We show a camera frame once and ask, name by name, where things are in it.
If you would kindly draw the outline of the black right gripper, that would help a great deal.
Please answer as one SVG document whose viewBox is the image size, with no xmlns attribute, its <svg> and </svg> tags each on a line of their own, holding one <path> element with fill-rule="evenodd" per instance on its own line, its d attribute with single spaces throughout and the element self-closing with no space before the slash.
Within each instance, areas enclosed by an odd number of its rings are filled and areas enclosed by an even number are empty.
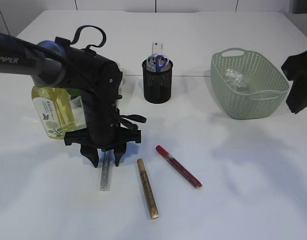
<svg viewBox="0 0 307 240">
<path fill-rule="evenodd" d="M 297 114 L 307 107 L 307 51 L 289 56 L 281 70 L 287 80 L 292 81 L 286 104 Z"/>
</svg>

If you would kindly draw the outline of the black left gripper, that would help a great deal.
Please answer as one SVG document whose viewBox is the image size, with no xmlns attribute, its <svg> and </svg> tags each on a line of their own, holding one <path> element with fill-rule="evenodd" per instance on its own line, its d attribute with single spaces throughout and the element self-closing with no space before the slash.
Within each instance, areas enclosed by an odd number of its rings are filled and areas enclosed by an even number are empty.
<svg viewBox="0 0 307 240">
<path fill-rule="evenodd" d="M 128 142 L 140 144 L 141 131 L 133 126 L 131 129 L 121 127 L 117 119 L 119 111 L 116 100 L 106 105 L 92 92 L 82 92 L 81 100 L 86 128 L 65 133 L 64 144 L 80 144 L 80 154 L 97 168 L 99 164 L 98 149 L 113 149 L 115 166 L 118 167 L 127 151 Z"/>
</svg>

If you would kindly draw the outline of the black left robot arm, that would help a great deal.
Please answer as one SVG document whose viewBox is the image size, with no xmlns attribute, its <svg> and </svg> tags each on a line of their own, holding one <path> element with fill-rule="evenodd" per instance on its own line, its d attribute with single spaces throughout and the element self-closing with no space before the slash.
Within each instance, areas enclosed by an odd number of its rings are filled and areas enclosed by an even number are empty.
<svg viewBox="0 0 307 240">
<path fill-rule="evenodd" d="M 0 73 L 29 75 L 37 87 L 80 90 L 86 127 L 69 131 L 64 143 L 80 144 L 80 153 L 97 167 L 99 151 L 112 150 L 115 164 L 126 153 L 128 142 L 141 142 L 138 123 L 146 118 L 121 115 L 117 101 L 123 73 L 116 62 L 96 53 L 95 45 L 77 49 L 82 28 L 73 40 L 33 44 L 0 33 Z"/>
</svg>

